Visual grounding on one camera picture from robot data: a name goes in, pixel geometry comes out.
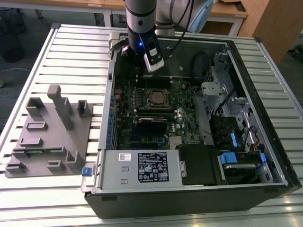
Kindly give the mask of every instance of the aluminum extrusion table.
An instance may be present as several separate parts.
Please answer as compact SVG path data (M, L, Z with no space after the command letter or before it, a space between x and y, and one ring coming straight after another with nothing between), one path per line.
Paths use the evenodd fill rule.
M8 179L4 176L12 149L27 117L29 97L46 95L60 84L70 102L94 105L86 163L97 160L104 90L109 64L108 38L119 28L61 25L52 28L0 137L0 226L270 226L298 227L303 222L303 189L272 199L248 211L154 218L98 219L81 192L82 176ZM267 113L303 183L303 111L262 43L252 38L192 35L233 40ZM93 179L86 180L92 186Z

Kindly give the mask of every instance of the wooden table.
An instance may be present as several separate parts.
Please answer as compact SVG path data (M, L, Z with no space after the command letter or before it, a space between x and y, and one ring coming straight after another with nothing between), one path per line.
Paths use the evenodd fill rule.
M104 5L102 7L110 10L110 15L126 14L123 0L104 0ZM247 16L247 12L238 11L237 7L233 3L227 4L218 2L213 5L211 16L207 21L232 23L228 35L236 36L240 30L243 20L247 18Z
M102 13L106 27L112 27L113 14L126 14L123 0L5 0L0 1L0 7ZM214 4L208 21L232 23L228 35L236 36L247 16L247 12L238 11L233 3L218 2Z

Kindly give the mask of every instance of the barcode sticker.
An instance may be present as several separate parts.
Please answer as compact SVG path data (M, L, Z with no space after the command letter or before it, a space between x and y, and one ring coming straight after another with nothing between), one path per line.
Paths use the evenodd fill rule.
M88 6L101 7L99 4L88 4Z
M119 154L119 161L130 161L131 154Z

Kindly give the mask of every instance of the blue latch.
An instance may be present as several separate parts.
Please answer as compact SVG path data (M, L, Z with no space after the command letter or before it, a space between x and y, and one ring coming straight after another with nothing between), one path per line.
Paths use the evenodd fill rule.
M93 175L93 168L83 167L81 174L82 174L82 176L92 176Z
M224 152L220 155L221 163L224 164L235 164L238 163L236 154L234 152Z
M235 137L235 133L231 133L231 137L232 137L233 146L236 148L238 146L238 143Z
M266 162L266 157L265 157L264 153L260 154L260 158L261 158L262 163Z

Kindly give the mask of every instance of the power supply label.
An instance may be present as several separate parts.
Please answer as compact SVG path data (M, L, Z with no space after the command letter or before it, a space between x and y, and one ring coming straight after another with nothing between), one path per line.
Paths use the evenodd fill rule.
M166 152L138 153L138 180L141 183L169 181Z

